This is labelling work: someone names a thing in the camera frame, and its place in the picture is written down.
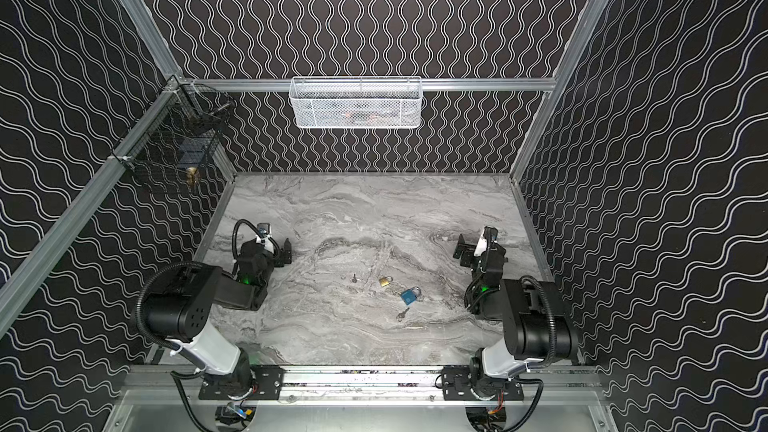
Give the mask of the silver key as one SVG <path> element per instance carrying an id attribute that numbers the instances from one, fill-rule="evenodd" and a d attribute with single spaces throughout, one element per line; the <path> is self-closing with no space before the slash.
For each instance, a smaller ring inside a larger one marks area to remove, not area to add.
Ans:
<path id="1" fill-rule="evenodd" d="M 402 322 L 402 321 L 404 321 L 404 320 L 405 320 L 405 318 L 406 318 L 406 316 L 407 316 L 407 313 L 408 313 L 408 312 L 409 312 L 409 308 L 406 308 L 406 309 L 405 309 L 405 310 L 403 310 L 402 312 L 398 313 L 398 314 L 396 315 L 396 320 L 397 320 L 398 322 Z"/>

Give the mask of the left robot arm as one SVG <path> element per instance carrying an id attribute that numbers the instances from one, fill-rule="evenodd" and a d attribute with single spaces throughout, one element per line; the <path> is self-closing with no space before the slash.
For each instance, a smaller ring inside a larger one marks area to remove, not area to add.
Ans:
<path id="1" fill-rule="evenodd" d="M 195 371 L 184 380 L 201 380 L 201 400 L 267 400 L 279 398 L 285 371 L 279 366 L 255 366 L 248 353 L 231 343 L 210 321 L 219 305 L 256 312 L 268 294 L 272 272 L 292 262 L 286 240 L 253 239 L 236 249 L 235 274 L 201 262 L 171 264 L 142 288 L 135 322 L 148 341 L 185 358 Z"/>

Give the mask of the blue padlock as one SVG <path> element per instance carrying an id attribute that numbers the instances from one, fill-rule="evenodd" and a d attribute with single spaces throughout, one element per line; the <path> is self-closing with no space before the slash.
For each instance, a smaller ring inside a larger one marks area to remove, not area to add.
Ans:
<path id="1" fill-rule="evenodd" d="M 417 302 L 421 297 L 422 290 L 418 286 L 406 289 L 400 294 L 400 298 L 406 306 L 410 306 L 411 304 Z"/>

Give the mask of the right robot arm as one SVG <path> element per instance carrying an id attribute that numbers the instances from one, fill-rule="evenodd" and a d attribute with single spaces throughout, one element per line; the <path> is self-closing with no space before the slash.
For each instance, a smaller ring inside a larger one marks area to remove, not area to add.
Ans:
<path id="1" fill-rule="evenodd" d="M 520 400 L 522 375 L 577 359 L 578 338 L 557 286 L 532 276 L 506 278 L 506 249 L 487 227 L 476 244 L 458 238 L 453 258 L 471 272 L 463 305 L 481 321 L 502 325 L 495 344 L 478 349 L 467 366 L 445 367 L 447 401 Z"/>

